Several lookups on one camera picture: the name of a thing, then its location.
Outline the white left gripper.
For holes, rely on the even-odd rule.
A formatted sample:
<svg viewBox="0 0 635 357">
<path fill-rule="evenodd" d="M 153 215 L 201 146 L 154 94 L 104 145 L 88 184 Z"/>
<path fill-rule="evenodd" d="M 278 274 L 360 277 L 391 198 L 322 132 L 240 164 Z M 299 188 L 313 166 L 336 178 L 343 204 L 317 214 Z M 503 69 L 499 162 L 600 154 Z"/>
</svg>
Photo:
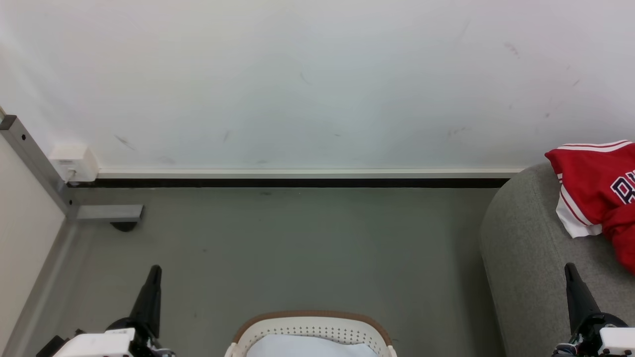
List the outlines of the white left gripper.
<svg viewBox="0 0 635 357">
<path fill-rule="evenodd" d="M 100 334 L 77 333 L 54 347 L 53 357 L 174 357 L 159 343 L 162 269 L 150 267 L 129 318 L 111 324 Z"/>
</svg>

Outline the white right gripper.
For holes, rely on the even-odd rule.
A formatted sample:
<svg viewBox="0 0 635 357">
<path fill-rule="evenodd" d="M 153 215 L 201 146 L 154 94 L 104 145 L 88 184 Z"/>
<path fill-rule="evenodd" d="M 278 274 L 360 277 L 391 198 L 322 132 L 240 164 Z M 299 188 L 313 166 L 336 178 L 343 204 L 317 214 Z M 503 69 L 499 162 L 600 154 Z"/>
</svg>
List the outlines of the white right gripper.
<svg viewBox="0 0 635 357">
<path fill-rule="evenodd" d="M 570 332 L 567 343 L 558 344 L 554 357 L 633 357 L 635 328 L 621 319 L 600 313 L 588 286 L 574 263 L 564 268 Z"/>
</svg>

